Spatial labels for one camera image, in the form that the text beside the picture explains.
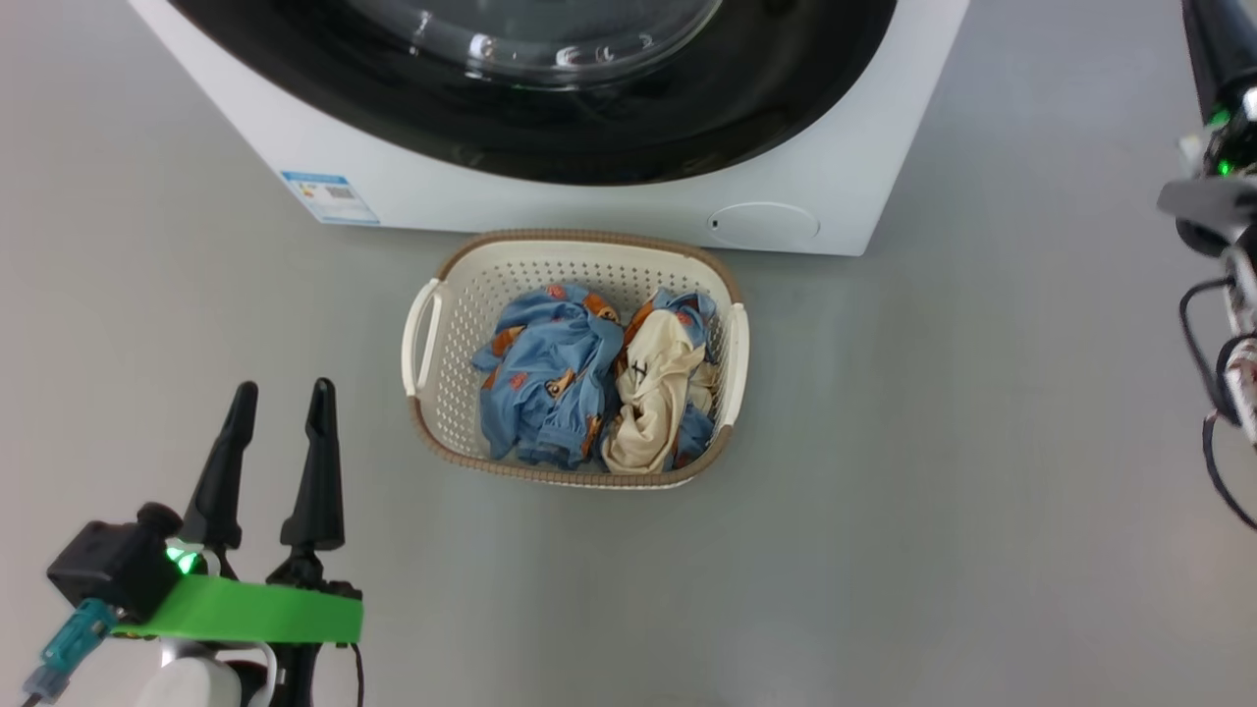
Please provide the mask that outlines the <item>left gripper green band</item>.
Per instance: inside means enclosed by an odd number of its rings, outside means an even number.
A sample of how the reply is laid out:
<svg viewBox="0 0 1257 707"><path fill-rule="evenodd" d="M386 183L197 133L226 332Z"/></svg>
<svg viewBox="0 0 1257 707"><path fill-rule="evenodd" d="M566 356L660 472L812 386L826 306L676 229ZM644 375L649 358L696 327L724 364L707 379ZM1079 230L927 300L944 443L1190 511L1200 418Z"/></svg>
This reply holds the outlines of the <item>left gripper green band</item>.
<svg viewBox="0 0 1257 707"><path fill-rule="evenodd" d="M255 414L256 382L244 381L185 509L189 543L167 543L177 585L151 621L119 621L111 635L158 642L165 668L197 660L207 686L194 706L310 706L321 653L347 650L354 657L354 706L363 706L363 595L348 581L323 580L314 554L346 542L337 395L329 379L310 389L308 452L295 508L280 527L280 543L295 551L268 581L246 582L210 550L243 542L240 482Z"/></svg>

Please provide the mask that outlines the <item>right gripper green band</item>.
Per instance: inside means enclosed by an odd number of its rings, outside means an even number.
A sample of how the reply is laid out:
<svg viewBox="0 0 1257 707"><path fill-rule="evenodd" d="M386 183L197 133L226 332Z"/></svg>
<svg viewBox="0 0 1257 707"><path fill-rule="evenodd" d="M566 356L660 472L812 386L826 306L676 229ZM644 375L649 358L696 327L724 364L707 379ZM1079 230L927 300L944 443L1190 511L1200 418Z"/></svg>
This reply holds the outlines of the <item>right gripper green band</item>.
<svg viewBox="0 0 1257 707"><path fill-rule="evenodd" d="M1185 1L1182 28L1204 126L1178 140L1190 177L1256 175L1256 3Z"/></svg>

